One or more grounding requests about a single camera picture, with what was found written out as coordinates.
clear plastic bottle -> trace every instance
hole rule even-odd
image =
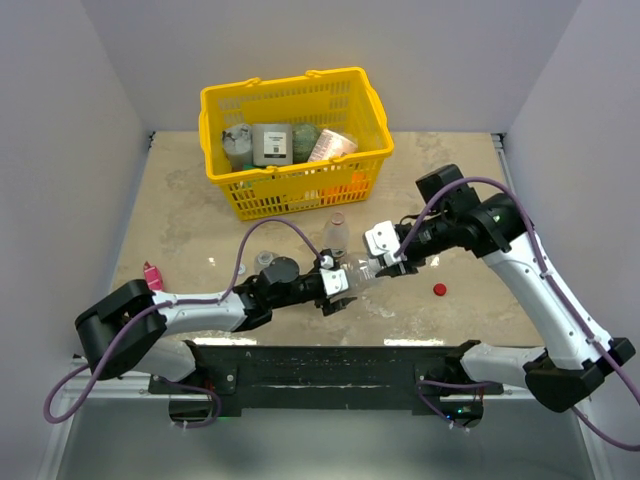
[[[327,220],[322,231],[322,248],[331,249],[331,253],[335,258],[342,257],[347,253],[347,245],[349,244],[349,227],[344,218],[344,214],[336,212]]]
[[[378,260],[364,252],[347,253],[340,259],[340,268],[347,274],[348,295],[359,294],[380,281],[376,273],[382,270]]]
[[[278,255],[277,253],[269,252],[267,250],[263,250],[258,253],[253,261],[253,270],[256,272],[256,275],[258,275],[262,270],[271,265],[271,262],[273,262],[279,256],[280,255]]]

green ball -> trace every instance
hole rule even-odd
[[[305,163],[316,146],[320,130],[313,123],[296,123],[293,125],[293,163]]]

table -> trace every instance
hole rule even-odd
[[[322,228],[333,212],[345,214],[350,251],[363,251],[361,234],[375,223],[397,222],[424,206],[415,180],[456,163],[466,176],[503,181],[489,134],[400,132],[395,152],[365,202],[286,216],[320,247]],[[494,190],[478,185],[481,198]],[[238,243],[249,222],[241,222],[222,192],[207,179],[196,132],[157,132],[149,151],[113,287],[142,278],[145,261],[158,266],[173,293],[217,292],[231,278]],[[247,273],[260,250],[294,258],[301,271],[313,256],[302,240],[282,224],[266,224],[250,238],[244,255]],[[434,295],[436,283],[448,293]],[[312,304],[274,312],[259,329],[229,334],[198,332],[180,338],[216,343],[262,345],[394,345],[420,342],[456,345],[480,339],[495,345],[540,345],[533,324],[498,277],[482,261],[453,249],[428,261],[419,275],[382,279],[348,308],[323,317]]]

plastic basket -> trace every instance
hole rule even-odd
[[[207,176],[241,220],[357,202],[369,197],[393,152],[387,117],[362,68],[205,88],[200,144]],[[237,123],[311,122],[353,135],[358,153],[321,162],[232,172],[221,132]]]

white label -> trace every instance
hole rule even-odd
[[[265,158],[285,158],[287,156],[287,134],[285,132],[264,132]]]

